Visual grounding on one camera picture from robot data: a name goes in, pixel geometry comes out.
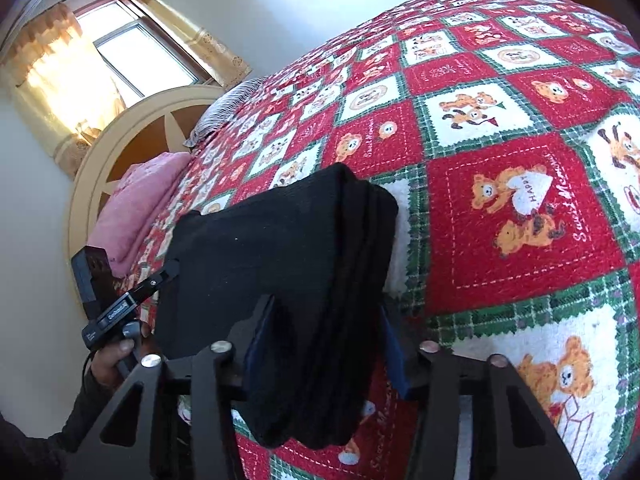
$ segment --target wooden headboard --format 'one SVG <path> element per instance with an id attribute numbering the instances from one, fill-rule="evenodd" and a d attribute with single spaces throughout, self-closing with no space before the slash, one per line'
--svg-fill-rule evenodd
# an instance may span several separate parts
<path id="1" fill-rule="evenodd" d="M 67 261 L 86 245 L 98 213 L 129 166 L 162 152 L 188 152 L 184 139 L 223 93 L 220 87 L 206 85 L 165 90 L 128 108 L 104 129 L 74 181 L 66 229 Z"/>

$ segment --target black cloth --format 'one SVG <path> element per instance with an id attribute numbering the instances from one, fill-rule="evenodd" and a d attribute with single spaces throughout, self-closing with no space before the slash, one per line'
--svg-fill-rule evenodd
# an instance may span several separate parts
<path id="1" fill-rule="evenodd" d="M 111 393 L 89 373 L 84 389 L 60 433 L 49 438 L 30 438 L 0 414 L 0 472 L 12 480 L 58 480 L 65 469 L 67 453 L 78 450 L 95 419 L 109 402 Z"/>
<path id="2" fill-rule="evenodd" d="M 334 164 L 215 214 L 188 213 L 165 256 L 180 275 L 160 293 L 162 352 L 196 354 L 274 294 L 238 410 L 266 447 L 346 444 L 376 358 L 397 212 L 385 189 Z"/>

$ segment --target bolt head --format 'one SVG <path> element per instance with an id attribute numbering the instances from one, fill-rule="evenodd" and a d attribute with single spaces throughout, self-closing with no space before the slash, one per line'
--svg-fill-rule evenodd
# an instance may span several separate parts
<path id="1" fill-rule="evenodd" d="M 427 354 L 435 354 L 440 350 L 440 345 L 435 341 L 423 341 L 420 343 L 420 350 L 427 352 Z"/>
<path id="2" fill-rule="evenodd" d="M 224 352 L 229 352 L 231 350 L 231 343 L 229 341 L 216 341 L 211 346 L 211 351 L 216 354 L 223 354 Z"/>
<path id="3" fill-rule="evenodd" d="M 509 360 L 502 354 L 494 354 L 489 357 L 489 362 L 498 368 L 506 368 L 509 365 Z"/>
<path id="4" fill-rule="evenodd" d="M 141 360 L 140 364 L 145 368 L 154 368 L 158 366 L 162 362 L 162 358 L 158 354 L 149 354 L 145 355 Z"/>

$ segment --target hand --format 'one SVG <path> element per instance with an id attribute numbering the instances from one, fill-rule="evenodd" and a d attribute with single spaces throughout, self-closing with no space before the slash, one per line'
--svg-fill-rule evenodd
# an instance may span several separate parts
<path id="1" fill-rule="evenodd" d="M 157 353 L 158 348 L 151 335 L 151 328 L 148 324 L 142 323 L 140 332 L 142 333 L 142 348 L 140 358 L 151 353 Z M 98 384 L 115 390 L 122 383 L 122 376 L 116 368 L 118 361 L 128 356 L 133 350 L 132 339 L 123 339 L 117 343 L 109 343 L 95 353 L 91 362 L 91 373 Z"/>

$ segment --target pink towel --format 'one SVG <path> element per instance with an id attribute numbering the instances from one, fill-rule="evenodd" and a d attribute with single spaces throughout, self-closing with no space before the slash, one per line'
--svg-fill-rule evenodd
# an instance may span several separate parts
<path id="1" fill-rule="evenodd" d="M 191 160 L 186 152 L 161 153 L 129 168 L 98 216 L 87 244 L 107 251 L 113 275 L 123 278 L 140 244 L 164 209 Z"/>

